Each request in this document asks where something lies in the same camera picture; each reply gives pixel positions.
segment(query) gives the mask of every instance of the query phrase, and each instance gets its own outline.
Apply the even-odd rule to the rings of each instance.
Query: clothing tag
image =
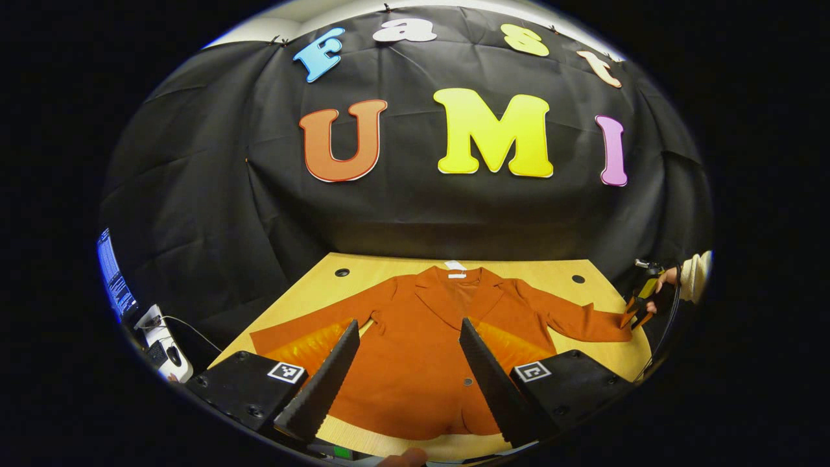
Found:
[[[455,259],[453,259],[452,261],[447,261],[444,264],[446,264],[447,267],[450,268],[450,269],[456,269],[458,271],[466,271],[466,268],[463,267],[461,265],[461,263],[457,262]]]

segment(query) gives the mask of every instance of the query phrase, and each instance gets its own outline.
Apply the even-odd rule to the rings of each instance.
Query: computer mouse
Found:
[[[178,355],[178,349],[176,347],[167,347],[167,356],[170,357],[170,361],[172,361],[175,366],[182,365],[182,358]]]

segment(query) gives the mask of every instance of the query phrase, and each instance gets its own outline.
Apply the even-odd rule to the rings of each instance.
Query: wooden table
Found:
[[[216,365],[237,351],[254,351],[251,332],[290,321],[322,307],[351,297],[375,284],[403,274],[417,274],[438,266],[449,269],[445,260],[380,258],[330,253],[302,279],[268,307],[217,359]],[[625,302],[611,283],[588,261],[468,261],[458,260],[465,268],[483,267],[503,278],[524,279],[530,286],[553,293],[578,305],[594,303],[604,312],[622,313]],[[349,274],[337,277],[334,272],[347,268]],[[582,283],[574,276],[584,278]],[[360,329],[360,335],[372,321]],[[642,328],[633,333],[630,342],[580,342],[548,328],[556,350],[562,353],[579,349],[595,360],[632,381],[645,366],[651,351]],[[407,447],[424,449],[430,460],[437,462],[464,460],[511,450],[501,435],[442,435],[433,440],[414,441],[373,433],[327,416],[317,436],[335,445],[371,455],[399,455]]]

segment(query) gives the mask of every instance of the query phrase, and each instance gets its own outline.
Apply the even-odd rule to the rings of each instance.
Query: person's hand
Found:
[[[390,455],[377,467],[421,467],[427,463],[427,453],[421,448],[409,448],[401,455]]]
[[[677,268],[668,269],[660,275],[657,279],[657,286],[654,288],[654,293],[660,292],[660,289],[663,288],[663,283],[670,283],[674,286],[677,285]],[[649,313],[657,312],[657,306],[654,305],[653,301],[646,303],[646,311]]]

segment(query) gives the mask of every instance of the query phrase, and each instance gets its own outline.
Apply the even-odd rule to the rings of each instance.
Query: blue letter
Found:
[[[343,44],[337,39],[334,39],[334,37],[344,32],[346,30],[342,27],[336,27],[326,34],[323,34],[323,37],[316,39],[308,47],[297,52],[297,55],[294,55],[294,60],[299,59],[302,61],[305,68],[309,71],[309,75],[305,79],[306,81],[312,82],[316,80],[323,76],[323,73],[330,70],[332,66],[337,65],[340,57],[337,55],[329,57],[326,55],[326,52],[337,52],[343,48]]]

